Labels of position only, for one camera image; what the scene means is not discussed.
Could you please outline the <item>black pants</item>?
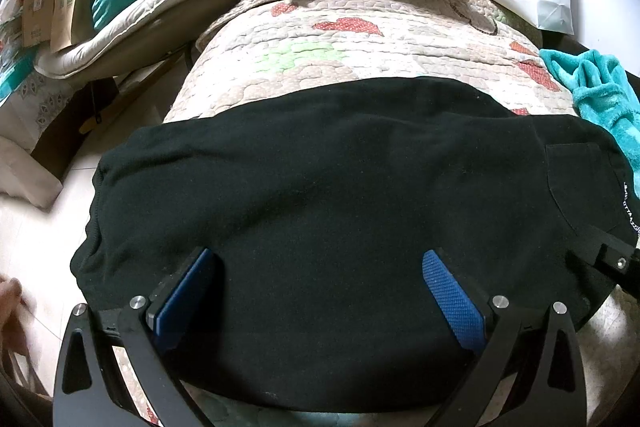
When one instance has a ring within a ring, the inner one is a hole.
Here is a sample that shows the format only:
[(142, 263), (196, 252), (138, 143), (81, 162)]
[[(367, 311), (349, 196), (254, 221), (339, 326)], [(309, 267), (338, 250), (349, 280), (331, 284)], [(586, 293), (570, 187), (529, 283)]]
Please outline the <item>black pants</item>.
[(570, 247), (637, 240), (632, 171), (612, 135), (521, 116), (451, 79), (349, 81), (142, 128), (106, 153), (70, 269), (88, 305), (154, 291), (208, 248), (202, 299), (166, 353), (182, 381), (255, 405), (405, 412), (477, 359), (422, 262), (484, 296), (576, 325), (612, 283)]

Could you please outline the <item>teal fluffy towel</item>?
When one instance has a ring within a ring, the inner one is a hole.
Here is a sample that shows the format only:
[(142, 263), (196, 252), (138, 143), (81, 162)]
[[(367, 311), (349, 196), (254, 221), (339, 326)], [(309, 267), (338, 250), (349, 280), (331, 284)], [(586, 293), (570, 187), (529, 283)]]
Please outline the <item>teal fluffy towel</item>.
[(597, 50), (573, 55), (542, 49), (539, 56), (552, 78), (570, 91), (579, 116), (614, 136), (634, 173), (634, 193), (639, 195), (639, 99), (620, 61)]

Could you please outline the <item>quilted heart pattern bedspread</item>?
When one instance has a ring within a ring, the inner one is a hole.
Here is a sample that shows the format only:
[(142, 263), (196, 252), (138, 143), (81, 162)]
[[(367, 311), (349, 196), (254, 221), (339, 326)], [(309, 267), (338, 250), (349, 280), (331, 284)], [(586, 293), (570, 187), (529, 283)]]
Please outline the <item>quilted heart pattern bedspread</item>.
[[(212, 118), (246, 103), (337, 83), (421, 77), (465, 83), (516, 115), (579, 118), (570, 92), (548, 74), (536, 46), (475, 0), (246, 0), (209, 28), (202, 55), (163, 124)], [(235, 401), (191, 386), (211, 407)], [(258, 421), (278, 424), (302, 417), (419, 424), (454, 388), (429, 407), (405, 412), (317, 412), (235, 402)]]

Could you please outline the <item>beige padded cushion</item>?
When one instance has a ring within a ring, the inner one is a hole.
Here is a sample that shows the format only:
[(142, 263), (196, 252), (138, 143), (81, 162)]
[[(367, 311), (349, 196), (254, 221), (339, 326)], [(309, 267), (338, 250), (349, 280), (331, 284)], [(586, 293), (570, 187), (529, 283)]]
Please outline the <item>beige padded cushion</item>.
[(152, 23), (157, 17), (189, 0), (137, 0), (116, 15), (92, 39), (53, 52), (42, 46), (34, 58), (34, 69), (44, 77), (70, 79), (89, 68), (100, 57), (114, 49), (135, 31)]

